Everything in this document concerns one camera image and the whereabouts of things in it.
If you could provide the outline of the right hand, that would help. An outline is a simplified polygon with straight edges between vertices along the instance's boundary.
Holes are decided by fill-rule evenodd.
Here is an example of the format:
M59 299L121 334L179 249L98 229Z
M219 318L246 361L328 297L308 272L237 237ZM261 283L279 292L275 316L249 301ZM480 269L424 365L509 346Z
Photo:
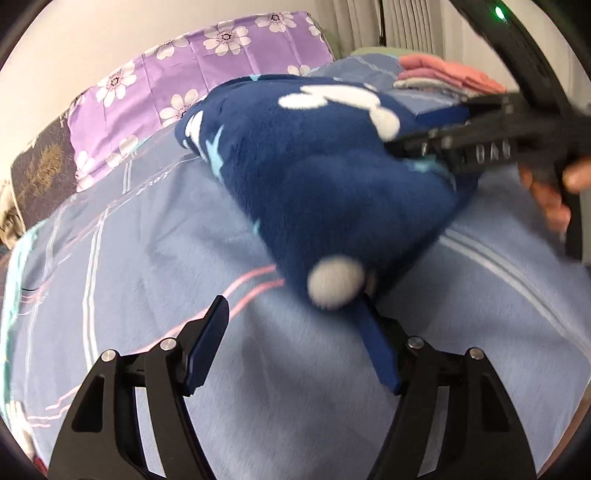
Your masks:
M548 183L534 179L533 172L524 165L519 166L523 186L530 192L551 231L565 233L571 220L570 209L562 202L560 192ZM591 160L584 157L570 165L563 174L564 185L572 194L590 189Z

